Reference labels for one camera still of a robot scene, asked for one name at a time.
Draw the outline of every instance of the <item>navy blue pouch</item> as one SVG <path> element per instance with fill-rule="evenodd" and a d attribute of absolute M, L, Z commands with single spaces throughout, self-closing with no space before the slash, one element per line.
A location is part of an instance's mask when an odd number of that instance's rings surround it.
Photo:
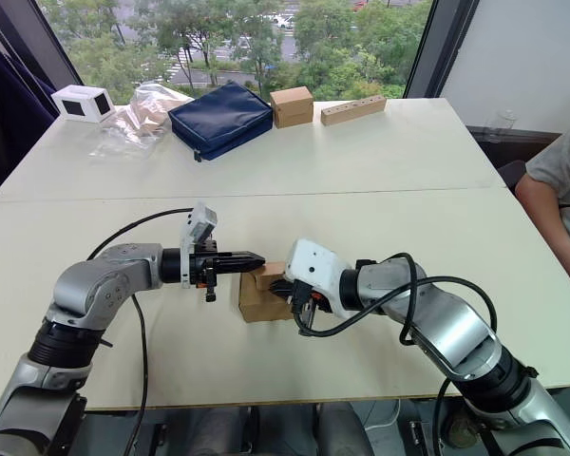
<path fill-rule="evenodd" d="M 273 127 L 273 110 L 247 88 L 230 82 L 169 111 L 173 133 L 195 160 L 212 160 Z"/>

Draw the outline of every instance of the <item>window frame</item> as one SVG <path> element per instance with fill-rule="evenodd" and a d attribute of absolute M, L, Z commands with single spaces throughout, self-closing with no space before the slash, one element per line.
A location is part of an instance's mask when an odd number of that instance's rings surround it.
<path fill-rule="evenodd" d="M 479 1 L 433 0 L 403 98 L 439 97 Z M 84 84 L 34 0 L 0 0 L 0 41 L 55 89 Z"/>

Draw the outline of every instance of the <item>plastic bag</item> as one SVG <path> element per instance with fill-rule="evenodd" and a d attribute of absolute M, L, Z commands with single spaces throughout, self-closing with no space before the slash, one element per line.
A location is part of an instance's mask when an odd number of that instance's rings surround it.
<path fill-rule="evenodd" d="M 101 123 L 102 138 L 91 157 L 145 159 L 170 129 L 168 111 L 194 100 L 160 84 L 142 84 L 129 104 Z"/>

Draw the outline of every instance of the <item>person's arm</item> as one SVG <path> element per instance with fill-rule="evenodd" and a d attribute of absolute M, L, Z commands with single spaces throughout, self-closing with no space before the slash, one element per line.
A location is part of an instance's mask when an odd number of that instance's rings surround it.
<path fill-rule="evenodd" d="M 570 275 L 570 235 L 561 221 L 556 190 L 525 174 L 515 187 L 515 195 Z"/>

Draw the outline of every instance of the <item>person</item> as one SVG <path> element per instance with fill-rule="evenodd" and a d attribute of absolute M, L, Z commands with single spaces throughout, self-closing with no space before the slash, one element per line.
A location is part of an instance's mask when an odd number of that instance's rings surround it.
<path fill-rule="evenodd" d="M 570 275 L 570 130 L 526 164 L 515 195 Z"/>

